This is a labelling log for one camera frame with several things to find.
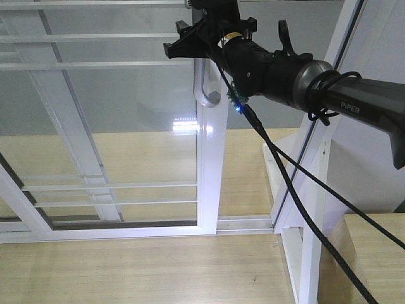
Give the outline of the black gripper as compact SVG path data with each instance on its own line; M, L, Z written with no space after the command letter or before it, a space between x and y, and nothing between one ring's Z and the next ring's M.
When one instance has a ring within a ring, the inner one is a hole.
M240 17L236 1L192 1L203 17L193 26L176 23L179 39L164 45L172 58L209 58L226 71L244 97L291 98L297 76L297 55L287 22L278 23L282 50L273 53L256 44L251 35L256 19Z

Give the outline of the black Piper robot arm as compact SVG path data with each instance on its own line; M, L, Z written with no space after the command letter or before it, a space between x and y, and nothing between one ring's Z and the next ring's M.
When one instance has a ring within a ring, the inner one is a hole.
M176 23L179 38L164 45L168 58L208 58L232 77L228 95L254 129L262 126L247 100L260 95L301 110L329 125L338 114L386 132L395 168L404 166L404 86L340 73L326 61L292 47L287 22L278 22L280 50L269 52L252 40L254 18L243 20L236 1L192 1L202 12L194 25Z

